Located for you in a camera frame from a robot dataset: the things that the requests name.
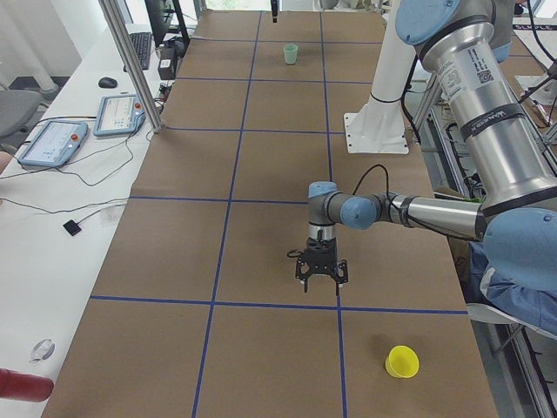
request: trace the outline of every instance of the device screen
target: device screen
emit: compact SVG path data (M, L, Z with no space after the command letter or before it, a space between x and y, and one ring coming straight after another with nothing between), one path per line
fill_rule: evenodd
M76 129L77 125L74 124L50 122L25 158L49 163L57 161Z
M101 131L116 131L129 128L131 125L131 113L133 112L134 96L121 98L108 98L103 112Z

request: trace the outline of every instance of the black mouse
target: black mouse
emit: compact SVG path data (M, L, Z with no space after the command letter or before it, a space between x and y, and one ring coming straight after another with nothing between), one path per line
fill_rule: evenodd
M103 77L98 80L98 86L101 89L115 89L118 86L118 81L116 81L114 78Z

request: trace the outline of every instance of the green cup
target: green cup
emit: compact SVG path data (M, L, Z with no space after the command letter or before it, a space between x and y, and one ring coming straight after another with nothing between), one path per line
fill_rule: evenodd
M296 58L298 57L298 46L296 44L286 44L283 47L285 52L285 63L288 65L296 64Z

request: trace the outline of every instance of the monitor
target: monitor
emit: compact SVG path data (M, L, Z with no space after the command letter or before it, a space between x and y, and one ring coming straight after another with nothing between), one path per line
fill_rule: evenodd
M164 36L169 31L172 18L175 15L178 18L182 38L189 41L179 0L145 0L145 7L149 15L151 31L156 46L163 43Z

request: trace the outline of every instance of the red cylinder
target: red cylinder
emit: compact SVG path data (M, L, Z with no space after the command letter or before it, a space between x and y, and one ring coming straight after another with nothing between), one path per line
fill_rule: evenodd
M0 398L42 402L50 396L53 388L54 382L48 377L0 368Z

